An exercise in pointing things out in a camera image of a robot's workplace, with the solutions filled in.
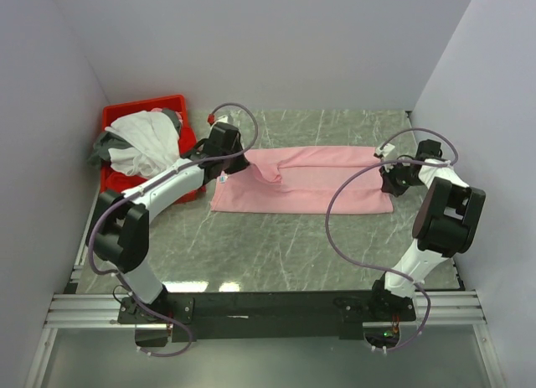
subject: white wall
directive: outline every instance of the white wall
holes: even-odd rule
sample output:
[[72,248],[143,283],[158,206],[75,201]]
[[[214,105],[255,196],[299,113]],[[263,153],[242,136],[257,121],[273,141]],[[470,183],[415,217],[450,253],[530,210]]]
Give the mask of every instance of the white wall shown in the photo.
[[536,0],[472,0],[413,113],[459,147],[458,173],[487,192],[471,250],[508,386],[534,386]]
[[106,99],[53,0],[0,0],[0,386],[22,385],[69,279]]
[[413,109],[470,0],[56,0],[114,103]]

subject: cable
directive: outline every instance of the cable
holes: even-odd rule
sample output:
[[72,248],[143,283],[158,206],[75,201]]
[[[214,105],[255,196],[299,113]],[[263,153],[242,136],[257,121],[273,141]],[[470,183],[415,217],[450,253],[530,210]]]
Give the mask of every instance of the cable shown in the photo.
[[[454,160],[451,162],[451,164],[454,164],[454,163],[456,163],[458,161],[458,151],[456,150],[454,145],[448,139],[443,137],[440,133],[428,130],[426,128],[408,128],[406,130],[397,132],[392,137],[390,137],[386,142],[384,142],[380,147],[384,147],[390,141],[395,139],[398,135],[400,135],[400,134],[402,134],[404,132],[409,132],[409,131],[423,131],[423,132],[428,132],[430,134],[433,134],[433,135],[439,137],[440,139],[442,139],[452,149],[452,152],[454,153]],[[419,290],[422,293],[422,295],[425,297],[425,299],[426,299],[425,316],[423,317],[422,322],[420,323],[420,326],[417,328],[417,331],[413,335],[411,335],[405,342],[403,342],[402,344],[400,344],[398,346],[395,346],[393,348],[389,348],[389,349],[387,349],[387,351],[395,351],[395,350],[404,348],[407,344],[412,342],[415,338],[417,338],[417,336],[419,336],[422,333],[422,331],[424,330],[424,328],[426,326],[426,322],[428,321],[428,317],[430,316],[430,310],[431,310],[431,305],[432,305],[432,301],[430,300],[430,296],[428,296],[428,294],[426,293],[425,289],[418,282],[416,282],[415,279],[413,279],[413,277],[411,277],[410,275],[408,275],[406,273],[397,271],[397,270],[395,270],[393,268],[389,268],[389,267],[386,267],[386,266],[377,266],[377,265],[365,264],[364,262],[354,260],[354,259],[350,258],[349,256],[345,255],[338,248],[338,246],[335,244],[335,241],[333,240],[331,231],[329,229],[329,218],[331,216],[333,206],[334,206],[335,201],[337,200],[338,196],[357,177],[361,176],[364,173],[367,173],[369,170],[372,170],[373,168],[379,168],[379,167],[382,167],[382,166],[384,166],[386,164],[396,164],[396,163],[418,164],[420,166],[430,166],[432,168],[445,168],[445,167],[450,165],[448,162],[445,162],[445,163],[427,163],[427,162],[421,162],[420,160],[413,160],[413,159],[407,159],[407,160],[396,159],[396,160],[386,160],[384,162],[378,162],[378,163],[372,164],[372,165],[370,165],[370,166],[368,166],[366,168],[363,168],[362,170],[358,171],[353,176],[351,176],[348,180],[346,180],[338,188],[338,190],[335,192],[335,194],[333,195],[329,205],[327,206],[326,219],[325,219],[325,223],[324,223],[324,226],[326,228],[327,240],[329,241],[329,244],[331,245],[331,247],[335,250],[335,252],[341,258],[343,258],[344,260],[346,260],[346,261],[348,261],[351,264],[354,264],[356,266],[360,266],[360,267],[368,268],[368,269],[374,269],[376,271],[391,272],[391,273],[394,273],[395,275],[399,275],[400,277],[403,277],[404,279],[406,279],[406,280],[410,281],[411,283],[413,283],[414,286],[417,288],[417,290]]]
[[119,304],[121,304],[121,300],[119,300],[116,296],[116,289],[118,287],[123,287],[123,285],[117,285],[116,287],[114,287],[114,290],[111,291],[111,295],[114,297],[114,300],[116,300]]
[[[246,153],[247,151],[249,151],[256,143],[257,141],[257,138],[259,137],[259,123],[257,122],[254,114],[250,111],[250,109],[248,109],[246,106],[244,105],[241,105],[240,103],[223,103],[219,106],[216,106],[216,108],[214,108],[211,112],[210,112],[210,116],[214,116],[214,113],[216,111],[218,111],[219,109],[222,109],[224,107],[227,107],[227,106],[234,106],[234,107],[238,107],[239,109],[242,109],[243,111],[245,111],[245,113],[251,118],[251,121],[253,122],[253,128],[254,128],[254,134],[253,134],[253,139],[251,140],[250,144],[248,146],[246,146],[244,149],[242,149],[240,152],[237,152],[237,153],[231,153],[229,155],[223,155],[223,156],[216,156],[216,157],[211,157],[211,158],[203,158],[203,159],[199,159],[199,160],[195,160],[195,161],[192,161],[192,162],[189,162],[189,163],[186,163],[182,166],[179,166],[177,168],[177,170],[175,172],[170,172],[168,173],[166,176],[162,177],[162,178],[159,178],[157,180],[155,180],[154,182],[150,183],[145,189],[145,193],[150,191],[151,189],[154,189],[155,187],[157,187],[158,185],[162,184],[162,183],[165,183],[166,181],[168,181],[171,177],[175,176],[177,173],[180,173],[182,172],[184,169],[186,168],[190,168],[192,166],[196,166],[198,164],[201,164],[201,163],[206,163],[206,162],[216,162],[216,161],[219,161],[219,160],[224,160],[224,159],[232,159],[232,158],[237,158],[238,156],[240,155],[243,155],[244,153]],[[166,353],[166,354],[160,354],[160,353],[153,353],[147,349],[144,349],[144,348],[140,348],[140,351],[143,352],[143,353],[146,353],[148,355],[151,355],[151,356],[154,356],[154,357],[173,357],[173,356],[177,356],[179,354],[182,354],[184,353],[186,350],[189,349],[189,347],[192,345],[192,342],[193,342],[193,334],[192,334],[192,331],[190,330],[190,328],[188,328],[186,325],[184,325],[183,323],[180,323],[179,321],[177,321],[176,319],[173,319],[173,318],[170,318],[166,315],[163,315],[163,314],[160,314],[160,313],[157,313],[156,311],[153,311],[151,310],[133,291],[132,289],[130,288],[130,286],[128,285],[128,283],[126,282],[125,278],[122,277],[122,275],[119,273],[119,271],[117,269],[108,269],[108,270],[101,270],[99,269],[96,264],[95,264],[95,258],[94,258],[94,250],[95,250],[95,239],[97,237],[97,234],[99,232],[99,230],[101,229],[102,225],[104,224],[104,222],[106,221],[107,217],[114,211],[116,210],[117,208],[121,207],[122,205],[126,204],[127,202],[129,201],[132,201],[136,198],[138,198],[142,193],[141,192],[136,192],[134,194],[131,194],[129,196],[126,196],[125,198],[123,199],[120,199],[119,201],[117,201],[116,203],[114,203],[112,206],[110,206],[110,208],[108,208],[107,210],[104,211],[104,213],[99,217],[99,219],[96,221],[95,223],[95,226],[93,227],[93,230],[91,231],[90,233],[90,239],[88,241],[88,245],[87,245],[87,257],[88,257],[88,260],[89,260],[89,263],[90,263],[90,268],[91,270],[96,273],[97,275],[109,275],[109,274],[115,274],[117,279],[119,279],[119,282],[121,283],[121,285],[128,291],[131,293],[131,296],[132,298],[134,299],[134,301],[136,302],[136,304],[143,310],[145,311],[146,313],[148,314],[151,314],[153,317],[156,317],[156,318],[160,318],[161,320],[165,321],[166,323],[172,323],[174,325],[177,325],[179,328],[183,329],[187,334],[188,334],[188,343],[180,350],[176,351],[176,352],[172,352],[172,353]]]
[[397,159],[401,159],[401,158],[409,158],[411,160],[415,160],[415,158],[413,156],[410,156],[410,155],[400,155],[397,157]]

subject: white panel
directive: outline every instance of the white panel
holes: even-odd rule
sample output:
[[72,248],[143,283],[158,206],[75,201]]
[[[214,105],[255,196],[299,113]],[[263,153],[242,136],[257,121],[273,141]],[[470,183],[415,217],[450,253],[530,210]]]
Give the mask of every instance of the white panel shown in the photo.
[[112,102],[413,109],[470,0],[56,0]]
[[[402,336],[415,331],[402,328]],[[137,353],[132,331],[65,331],[46,388],[484,388],[472,327],[429,327],[398,354],[338,338],[200,340],[174,359]],[[180,349],[169,344],[162,352]]]
[[487,192],[473,247],[475,287],[508,386],[534,386],[536,0],[472,0],[413,114],[460,150],[458,174]]
[[105,104],[53,0],[0,0],[2,387],[23,385],[50,298],[69,280]]

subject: gray cloth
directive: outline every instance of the gray cloth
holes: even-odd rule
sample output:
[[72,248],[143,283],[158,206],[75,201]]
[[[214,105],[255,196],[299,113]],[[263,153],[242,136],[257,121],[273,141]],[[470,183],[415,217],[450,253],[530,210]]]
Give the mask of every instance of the gray cloth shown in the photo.
[[[169,117],[173,126],[177,128],[177,133],[180,136],[182,123],[178,119],[177,113],[166,108],[162,109],[162,113]],[[94,168],[101,168],[102,161],[108,163],[111,162],[109,150],[112,147],[115,149],[128,149],[129,147],[132,147],[132,145],[113,132],[103,131],[99,134],[93,144],[93,151],[88,157],[87,163]]]

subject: white cloth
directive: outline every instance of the white cloth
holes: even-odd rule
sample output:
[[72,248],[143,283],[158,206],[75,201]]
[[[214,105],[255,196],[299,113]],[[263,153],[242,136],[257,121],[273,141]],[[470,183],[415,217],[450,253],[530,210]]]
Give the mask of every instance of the white cloth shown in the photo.
[[127,176],[151,178],[179,159],[177,130],[161,112],[139,111],[119,117],[105,130],[132,145],[128,149],[109,149],[111,168]]

